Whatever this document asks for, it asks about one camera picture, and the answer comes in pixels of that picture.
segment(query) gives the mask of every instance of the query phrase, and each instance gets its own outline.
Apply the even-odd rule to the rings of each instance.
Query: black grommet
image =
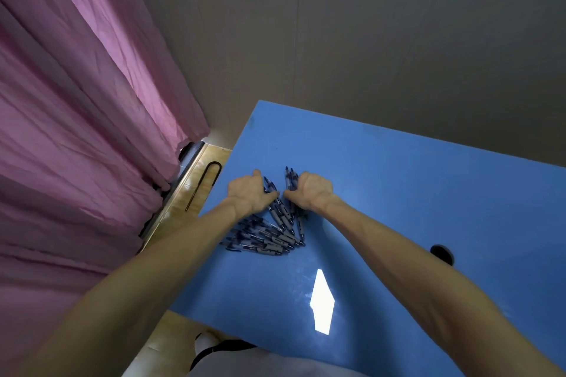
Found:
[[[450,249],[443,245],[434,245],[430,248],[430,253],[432,253],[436,258],[442,259],[449,266],[454,265],[454,255],[450,252]]]

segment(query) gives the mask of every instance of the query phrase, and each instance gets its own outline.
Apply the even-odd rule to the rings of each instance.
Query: forearm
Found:
[[[562,375],[457,270],[342,200],[321,213],[467,375]]]
[[[83,296],[17,375],[122,375],[238,219],[225,201],[131,259]]]

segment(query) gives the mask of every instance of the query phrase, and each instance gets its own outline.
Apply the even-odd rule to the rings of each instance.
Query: wall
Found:
[[[564,0],[145,1],[215,145],[264,99],[566,166]]]

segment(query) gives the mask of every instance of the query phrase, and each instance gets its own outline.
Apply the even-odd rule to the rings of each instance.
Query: glossy blue surface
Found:
[[[448,246],[455,267],[566,368],[566,169],[258,102],[203,212],[254,168],[283,190],[285,166],[329,178],[346,202],[426,249]],[[370,376],[460,375],[333,226],[311,215],[306,243],[282,257],[219,246],[171,310]],[[335,300],[328,335],[309,306],[318,269]]]

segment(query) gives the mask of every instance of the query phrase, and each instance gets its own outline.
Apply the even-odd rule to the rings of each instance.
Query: pile of pens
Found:
[[[266,193],[277,191],[272,181],[265,176],[263,180]],[[285,167],[287,189],[296,190],[298,180],[298,174],[293,169],[289,170],[288,167]],[[275,225],[262,217],[251,215],[238,222],[238,227],[231,230],[231,236],[220,244],[232,252],[248,250],[263,255],[282,255],[291,252],[298,246],[304,246],[303,216],[305,211],[292,202],[289,202],[289,208],[287,208],[279,198],[272,202],[268,209]]]

